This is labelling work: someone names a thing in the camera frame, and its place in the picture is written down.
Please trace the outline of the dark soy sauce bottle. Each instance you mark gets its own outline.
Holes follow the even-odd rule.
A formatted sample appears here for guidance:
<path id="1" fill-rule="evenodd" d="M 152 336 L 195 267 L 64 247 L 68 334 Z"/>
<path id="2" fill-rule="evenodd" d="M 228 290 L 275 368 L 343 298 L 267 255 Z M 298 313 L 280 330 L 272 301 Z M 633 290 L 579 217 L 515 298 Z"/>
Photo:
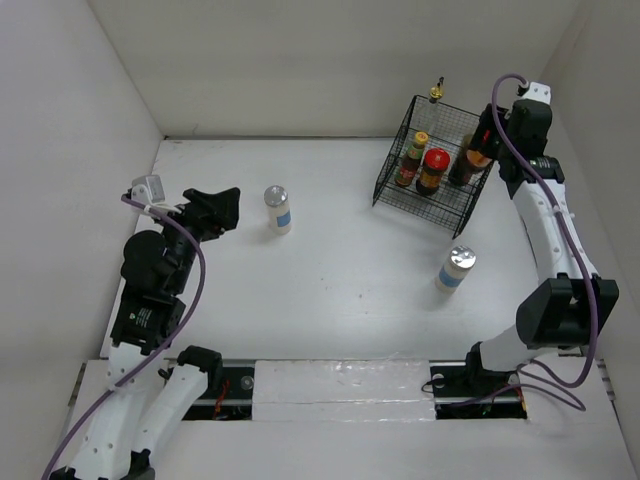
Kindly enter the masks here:
<path id="1" fill-rule="evenodd" d="M 449 171 L 448 181 L 453 185 L 467 185 L 475 173 L 475 153 L 470 150 L 472 138 L 471 133 L 463 137 L 461 147 Z"/>

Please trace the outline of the red lid jar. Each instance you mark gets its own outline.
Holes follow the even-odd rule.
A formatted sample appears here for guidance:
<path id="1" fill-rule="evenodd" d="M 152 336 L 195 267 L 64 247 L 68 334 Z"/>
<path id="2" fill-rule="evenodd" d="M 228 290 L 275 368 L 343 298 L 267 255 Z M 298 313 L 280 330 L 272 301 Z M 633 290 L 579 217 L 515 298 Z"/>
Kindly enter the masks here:
<path id="1" fill-rule="evenodd" d="M 470 176 L 484 171 L 493 162 L 492 158 L 482 154 L 478 150 L 474 150 L 471 146 L 466 148 L 464 160 L 466 171 Z"/>
<path id="2" fill-rule="evenodd" d="M 450 155 L 442 148 L 431 148 L 424 156 L 421 173 L 416 180 L 416 191 L 422 196 L 435 194 L 450 164 Z"/>

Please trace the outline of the clear glass oil bottle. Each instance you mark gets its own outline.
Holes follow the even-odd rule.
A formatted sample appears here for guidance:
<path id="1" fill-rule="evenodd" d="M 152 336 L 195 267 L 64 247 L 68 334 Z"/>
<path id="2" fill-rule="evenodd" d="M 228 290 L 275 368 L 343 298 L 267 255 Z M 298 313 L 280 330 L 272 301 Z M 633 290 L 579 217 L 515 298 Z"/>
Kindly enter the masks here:
<path id="1" fill-rule="evenodd" d="M 436 85 L 429 90 L 428 100 L 424 105 L 423 131 L 431 135 L 438 121 L 439 104 L 444 95 L 445 77 L 441 76 Z"/>

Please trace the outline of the yellow cap sauce bottle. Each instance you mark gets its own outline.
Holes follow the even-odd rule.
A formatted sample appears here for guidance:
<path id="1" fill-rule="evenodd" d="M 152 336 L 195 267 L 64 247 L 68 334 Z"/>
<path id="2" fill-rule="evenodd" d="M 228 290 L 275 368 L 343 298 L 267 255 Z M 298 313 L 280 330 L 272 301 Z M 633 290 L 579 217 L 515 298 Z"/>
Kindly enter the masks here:
<path id="1" fill-rule="evenodd" d="M 395 175 L 394 183 L 402 188 L 408 187 L 422 162 L 424 150 L 429 141 L 429 135 L 426 132 L 418 131 L 407 148 L 401 162 L 398 172 Z"/>

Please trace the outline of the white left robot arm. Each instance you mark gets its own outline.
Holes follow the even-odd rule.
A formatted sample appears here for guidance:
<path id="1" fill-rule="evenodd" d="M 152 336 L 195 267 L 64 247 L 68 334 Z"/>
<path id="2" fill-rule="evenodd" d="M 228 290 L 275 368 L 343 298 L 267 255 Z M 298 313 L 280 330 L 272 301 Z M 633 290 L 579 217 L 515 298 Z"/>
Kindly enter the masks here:
<path id="1" fill-rule="evenodd" d="M 153 479 L 161 450 L 201 396 L 222 387 L 220 353 L 189 346 L 162 370 L 165 351 L 186 327 L 204 291 L 201 245 L 234 230 L 241 191 L 187 189 L 185 203 L 162 205 L 139 185 L 121 199 L 159 230 L 131 236 L 123 249 L 124 288 L 112 326 L 109 385 L 61 440 L 45 479 Z"/>

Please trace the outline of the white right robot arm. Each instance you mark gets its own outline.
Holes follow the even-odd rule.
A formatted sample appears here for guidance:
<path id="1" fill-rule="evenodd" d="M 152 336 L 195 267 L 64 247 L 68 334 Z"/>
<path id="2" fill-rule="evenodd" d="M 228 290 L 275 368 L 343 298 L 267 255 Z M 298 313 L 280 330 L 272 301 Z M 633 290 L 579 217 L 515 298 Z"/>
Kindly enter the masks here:
<path id="1" fill-rule="evenodd" d="M 470 149 L 495 160 L 524 224 L 537 269 L 537 288 L 519 305 L 513 326 L 476 343 L 467 354 L 462 381 L 483 394 L 524 365 L 540 365 L 546 383 L 581 386 L 591 370 L 597 339 L 619 298 L 615 281 L 602 278 L 579 241 L 566 203 L 560 162 L 545 155 L 552 111 L 548 103 L 519 99 L 505 109 L 489 103 Z M 567 381 L 539 356 L 582 348 L 585 363 Z"/>

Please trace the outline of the left white salt jar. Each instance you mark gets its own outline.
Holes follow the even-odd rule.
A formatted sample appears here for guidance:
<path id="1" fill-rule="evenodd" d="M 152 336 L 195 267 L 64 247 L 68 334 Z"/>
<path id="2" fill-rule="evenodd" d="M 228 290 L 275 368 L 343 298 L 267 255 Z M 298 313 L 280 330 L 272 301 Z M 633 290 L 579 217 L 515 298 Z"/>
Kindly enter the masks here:
<path id="1" fill-rule="evenodd" d="M 288 192 L 280 185 L 269 186 L 263 195 L 269 216 L 269 227 L 278 235 L 291 230 L 291 210 Z"/>

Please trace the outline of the white salt jar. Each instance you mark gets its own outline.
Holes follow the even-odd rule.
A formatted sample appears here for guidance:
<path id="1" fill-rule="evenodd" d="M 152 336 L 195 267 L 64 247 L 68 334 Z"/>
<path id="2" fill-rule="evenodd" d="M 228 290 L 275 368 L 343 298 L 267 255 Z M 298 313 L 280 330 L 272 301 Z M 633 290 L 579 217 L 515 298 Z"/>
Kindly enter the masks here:
<path id="1" fill-rule="evenodd" d="M 288 192 L 280 185 L 269 186 L 263 195 L 269 216 L 269 227 L 278 235 L 291 230 L 291 210 Z"/>
<path id="2" fill-rule="evenodd" d="M 454 293 L 477 261 L 475 252 L 464 245 L 454 246 L 448 253 L 434 283 L 447 294 Z"/>

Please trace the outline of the right white salt jar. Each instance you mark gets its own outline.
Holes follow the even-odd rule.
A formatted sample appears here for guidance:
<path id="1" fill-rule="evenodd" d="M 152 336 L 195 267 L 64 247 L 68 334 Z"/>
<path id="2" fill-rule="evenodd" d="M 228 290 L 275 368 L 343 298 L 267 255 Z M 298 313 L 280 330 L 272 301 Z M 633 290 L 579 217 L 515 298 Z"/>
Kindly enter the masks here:
<path id="1" fill-rule="evenodd" d="M 448 253 L 434 283 L 447 294 L 454 293 L 477 261 L 475 252 L 464 245 L 454 246 Z"/>

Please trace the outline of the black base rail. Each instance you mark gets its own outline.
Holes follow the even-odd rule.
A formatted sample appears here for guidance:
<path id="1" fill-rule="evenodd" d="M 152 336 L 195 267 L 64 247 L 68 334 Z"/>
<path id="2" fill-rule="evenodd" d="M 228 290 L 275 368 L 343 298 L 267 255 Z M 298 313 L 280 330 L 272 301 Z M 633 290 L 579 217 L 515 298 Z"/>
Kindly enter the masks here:
<path id="1" fill-rule="evenodd" d="M 524 420 L 526 404 L 520 391 L 509 391 L 494 400 L 483 399 L 470 405 L 468 399 L 475 391 L 456 386 L 447 376 L 459 372 L 460 362 L 430 362 L 430 379 L 422 391 L 430 393 L 434 401 L 434 420 Z M 256 363 L 236 360 L 225 362 L 220 386 L 199 397 L 185 415 L 188 420 L 239 421 L 252 419 L 252 396 Z"/>

